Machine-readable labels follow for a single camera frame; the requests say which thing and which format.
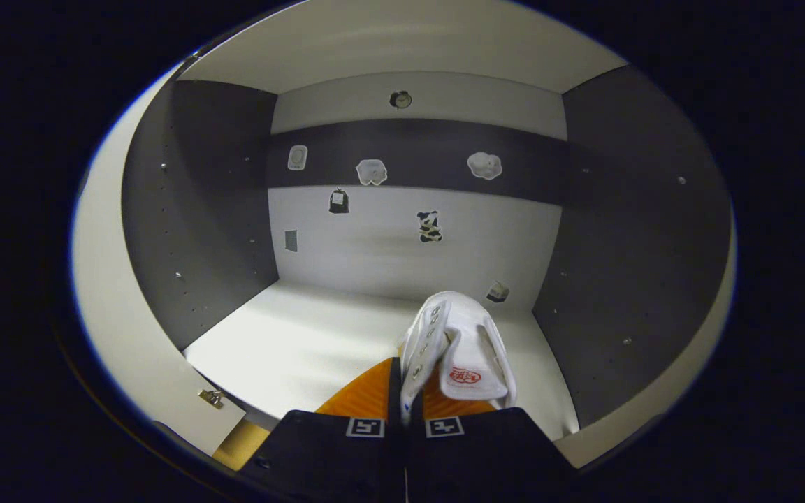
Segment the white shoe cabinet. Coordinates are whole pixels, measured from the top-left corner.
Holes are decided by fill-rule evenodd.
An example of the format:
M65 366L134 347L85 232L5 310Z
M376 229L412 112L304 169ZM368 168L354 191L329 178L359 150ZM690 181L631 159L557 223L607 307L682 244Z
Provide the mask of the white shoe cabinet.
M144 299L201 397L244 411L211 456L154 425L237 469L288 411L399 356L444 290L494 317L517 405L552 442L673 363L718 292L734 200L643 71L620 55L561 94L446 71L282 94L182 79L288 7L177 61L131 139L122 225Z

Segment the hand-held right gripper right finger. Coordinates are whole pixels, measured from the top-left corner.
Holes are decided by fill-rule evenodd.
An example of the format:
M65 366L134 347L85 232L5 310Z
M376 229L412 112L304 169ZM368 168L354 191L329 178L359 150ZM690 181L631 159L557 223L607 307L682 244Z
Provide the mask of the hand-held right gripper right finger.
M520 407L418 394L407 430L405 503L561 503L577 469Z

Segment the white canvas shoe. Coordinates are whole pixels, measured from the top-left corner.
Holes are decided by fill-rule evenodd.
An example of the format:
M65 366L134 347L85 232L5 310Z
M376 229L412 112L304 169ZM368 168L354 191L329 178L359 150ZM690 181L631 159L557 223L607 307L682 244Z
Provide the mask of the white canvas shoe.
M514 407L517 385L504 341L486 309L463 293L436 293L398 343L400 420L412 423L417 397L439 416Z

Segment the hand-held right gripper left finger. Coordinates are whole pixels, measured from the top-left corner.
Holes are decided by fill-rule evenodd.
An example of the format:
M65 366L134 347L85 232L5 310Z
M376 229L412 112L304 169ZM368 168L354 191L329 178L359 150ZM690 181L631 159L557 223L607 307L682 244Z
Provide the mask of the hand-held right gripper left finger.
M288 411L240 476L268 503L403 503L399 394L390 357L313 413Z

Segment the white cabinet shelf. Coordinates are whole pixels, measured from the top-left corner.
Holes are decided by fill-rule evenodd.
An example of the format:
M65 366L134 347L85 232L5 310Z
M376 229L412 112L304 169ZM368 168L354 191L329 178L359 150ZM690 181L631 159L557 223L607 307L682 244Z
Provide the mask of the white cabinet shelf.
M182 73L282 94L391 71L446 71L563 93L626 60L510 0L304 0L221 42Z

